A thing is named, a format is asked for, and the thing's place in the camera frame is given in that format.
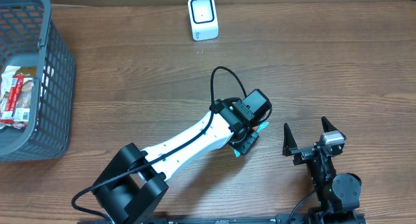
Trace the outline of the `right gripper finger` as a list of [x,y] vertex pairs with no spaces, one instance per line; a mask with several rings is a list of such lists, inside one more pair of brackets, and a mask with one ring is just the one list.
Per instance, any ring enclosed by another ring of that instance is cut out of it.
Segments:
[[291,129],[288,123],[283,125],[284,130],[284,139],[283,139],[283,149],[282,155],[283,156],[291,156],[293,152],[298,149],[294,136],[291,132]]
[[321,122],[324,132],[337,131],[337,128],[327,119],[326,116],[321,117]]

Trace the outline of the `teal wet wipes packet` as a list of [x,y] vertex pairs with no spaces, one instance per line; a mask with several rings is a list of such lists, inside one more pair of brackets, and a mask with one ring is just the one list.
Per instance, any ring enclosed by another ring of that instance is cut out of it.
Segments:
[[255,145],[256,141],[259,139],[259,133],[268,126],[268,122],[264,122],[259,125],[259,132],[255,132],[250,130],[245,137],[235,143],[229,143],[232,148],[234,148],[234,153],[236,157],[245,156],[251,149],[252,146]]

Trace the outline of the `beige dried food bag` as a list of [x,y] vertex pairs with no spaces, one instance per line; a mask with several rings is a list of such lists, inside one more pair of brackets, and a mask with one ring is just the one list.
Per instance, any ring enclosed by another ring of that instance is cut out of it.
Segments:
[[5,68],[4,72],[1,74],[1,116],[5,110],[12,85],[12,78],[15,75],[23,75],[25,78],[13,115],[14,122],[11,124],[1,123],[1,129],[4,129],[5,127],[22,129],[25,128],[29,122],[36,66],[7,66]]

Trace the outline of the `red snack stick pack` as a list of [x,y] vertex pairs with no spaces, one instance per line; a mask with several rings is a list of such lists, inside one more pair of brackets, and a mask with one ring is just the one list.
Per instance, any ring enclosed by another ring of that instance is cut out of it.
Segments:
[[21,92],[23,81],[23,75],[15,75],[12,78],[12,85],[9,91],[8,99],[6,102],[5,110],[1,116],[1,123],[11,124],[14,122],[13,115],[16,108],[16,103]]

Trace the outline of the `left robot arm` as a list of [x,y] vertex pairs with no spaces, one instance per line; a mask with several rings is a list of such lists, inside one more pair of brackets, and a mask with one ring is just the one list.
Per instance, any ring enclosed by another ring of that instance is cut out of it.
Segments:
[[230,145],[245,155],[257,141],[258,126],[270,110],[260,97],[217,99],[196,124],[144,149],[121,148],[93,183],[91,192],[109,223],[140,223],[168,190],[168,180],[204,154]]

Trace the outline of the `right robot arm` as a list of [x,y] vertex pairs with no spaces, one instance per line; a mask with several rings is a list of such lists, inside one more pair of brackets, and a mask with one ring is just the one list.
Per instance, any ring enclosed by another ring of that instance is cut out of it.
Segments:
[[[313,183],[309,192],[293,208],[287,218],[278,217],[282,223],[323,223],[323,224],[360,224],[365,216],[357,214],[361,179],[354,173],[338,174],[332,158],[340,155],[345,146],[346,136],[334,127],[326,117],[321,117],[323,133],[319,141],[310,147],[299,148],[287,123],[284,124],[283,156],[293,156],[293,164],[305,164]],[[298,208],[312,195],[318,198],[318,206],[308,213],[295,216]]]

